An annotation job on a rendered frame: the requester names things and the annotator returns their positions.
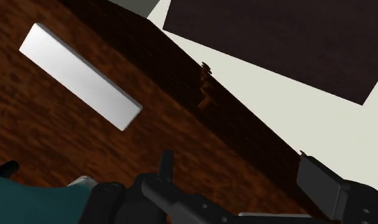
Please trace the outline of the white rectangular block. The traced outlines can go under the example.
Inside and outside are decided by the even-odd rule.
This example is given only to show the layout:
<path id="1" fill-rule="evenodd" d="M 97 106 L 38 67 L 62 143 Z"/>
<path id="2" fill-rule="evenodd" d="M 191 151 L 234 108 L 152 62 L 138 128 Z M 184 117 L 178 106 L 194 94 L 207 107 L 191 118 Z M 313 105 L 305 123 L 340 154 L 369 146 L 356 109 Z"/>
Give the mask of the white rectangular block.
<path id="1" fill-rule="evenodd" d="M 35 23 L 19 51 L 53 79 L 123 131 L 143 106 L 41 23 Z"/>

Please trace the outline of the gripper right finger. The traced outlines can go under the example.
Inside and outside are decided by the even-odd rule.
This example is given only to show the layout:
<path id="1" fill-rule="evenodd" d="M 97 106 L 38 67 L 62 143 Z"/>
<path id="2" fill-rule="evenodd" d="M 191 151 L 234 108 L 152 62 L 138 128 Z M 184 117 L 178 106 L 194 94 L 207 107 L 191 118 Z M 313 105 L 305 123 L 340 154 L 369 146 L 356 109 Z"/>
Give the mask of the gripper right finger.
<path id="1" fill-rule="evenodd" d="M 312 156 L 300 156 L 297 185 L 329 220 L 378 224 L 378 191 L 343 179 Z"/>

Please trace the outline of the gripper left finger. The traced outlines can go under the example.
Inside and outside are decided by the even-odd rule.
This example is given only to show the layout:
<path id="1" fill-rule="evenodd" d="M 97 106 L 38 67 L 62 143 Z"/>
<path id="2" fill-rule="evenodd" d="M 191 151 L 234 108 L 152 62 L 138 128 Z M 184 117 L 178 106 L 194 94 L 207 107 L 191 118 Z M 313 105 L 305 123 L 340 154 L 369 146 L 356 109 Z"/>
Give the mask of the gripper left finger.
<path id="1" fill-rule="evenodd" d="M 174 152 L 165 150 L 157 173 L 138 175 L 126 188 L 119 182 L 93 187 L 86 203 L 86 224 L 239 224 L 239 217 L 172 183 Z"/>

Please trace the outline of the brown wooden chest of drawers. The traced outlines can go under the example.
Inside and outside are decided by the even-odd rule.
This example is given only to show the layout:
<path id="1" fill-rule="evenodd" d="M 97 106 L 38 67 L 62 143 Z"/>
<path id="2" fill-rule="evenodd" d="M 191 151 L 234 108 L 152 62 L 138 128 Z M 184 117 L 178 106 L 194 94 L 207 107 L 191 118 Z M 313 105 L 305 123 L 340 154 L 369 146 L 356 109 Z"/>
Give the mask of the brown wooden chest of drawers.
<path id="1" fill-rule="evenodd" d="M 125 130 L 20 52 L 36 22 L 142 105 Z M 226 210 L 323 217 L 298 155 L 152 22 L 108 0 L 0 0 L 0 164 L 16 160 L 17 181 L 129 186 L 166 149 L 174 184 Z"/>

